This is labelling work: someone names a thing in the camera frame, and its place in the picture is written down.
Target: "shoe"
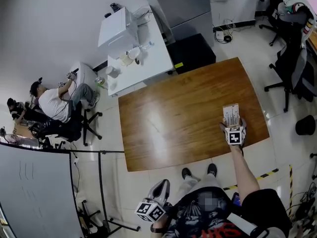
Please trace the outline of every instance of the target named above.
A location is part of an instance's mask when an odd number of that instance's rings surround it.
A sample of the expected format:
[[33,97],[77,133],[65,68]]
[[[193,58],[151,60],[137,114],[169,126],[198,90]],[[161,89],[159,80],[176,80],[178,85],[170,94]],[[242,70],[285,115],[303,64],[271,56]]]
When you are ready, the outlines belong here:
[[185,180],[186,176],[192,176],[192,172],[190,172],[190,170],[188,168],[183,168],[182,170],[182,177]]
[[214,177],[217,176],[217,167],[214,163],[209,164],[207,174],[213,174]]
[[99,100],[100,100],[100,93],[97,93],[97,92],[96,92],[93,101],[92,101],[91,103],[89,103],[88,106],[89,106],[91,109],[93,109],[93,108],[96,106],[96,104],[97,104],[97,102],[98,102]]

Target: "wristwatch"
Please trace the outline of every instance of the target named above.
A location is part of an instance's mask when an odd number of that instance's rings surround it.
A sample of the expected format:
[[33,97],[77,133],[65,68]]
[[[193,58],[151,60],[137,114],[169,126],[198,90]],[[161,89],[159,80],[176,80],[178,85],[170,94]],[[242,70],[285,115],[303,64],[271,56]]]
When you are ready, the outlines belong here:
[[152,233],[156,233],[156,234],[164,234],[166,228],[153,228],[153,224],[150,227],[150,230]]

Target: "gray refrigerator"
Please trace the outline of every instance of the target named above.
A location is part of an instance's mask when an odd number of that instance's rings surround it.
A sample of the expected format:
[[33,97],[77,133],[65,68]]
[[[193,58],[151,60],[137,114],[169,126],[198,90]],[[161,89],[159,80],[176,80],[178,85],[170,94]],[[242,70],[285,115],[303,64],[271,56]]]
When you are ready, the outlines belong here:
[[162,30],[176,41],[201,33],[213,46],[210,0],[148,0]]

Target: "whiteboard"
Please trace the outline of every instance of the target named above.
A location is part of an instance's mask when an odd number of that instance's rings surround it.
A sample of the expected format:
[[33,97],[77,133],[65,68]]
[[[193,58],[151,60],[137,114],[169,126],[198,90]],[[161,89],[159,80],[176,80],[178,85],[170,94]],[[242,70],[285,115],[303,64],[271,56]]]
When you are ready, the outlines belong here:
[[0,204],[16,238],[84,237],[70,154],[0,145]]

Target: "white t-shirt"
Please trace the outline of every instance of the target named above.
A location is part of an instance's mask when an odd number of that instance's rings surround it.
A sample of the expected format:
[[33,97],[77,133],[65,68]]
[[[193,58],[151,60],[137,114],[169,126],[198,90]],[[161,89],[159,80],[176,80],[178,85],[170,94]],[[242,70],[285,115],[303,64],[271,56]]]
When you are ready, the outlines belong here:
[[39,98],[40,108],[50,118],[68,122],[67,102],[58,96],[58,88],[46,90]]

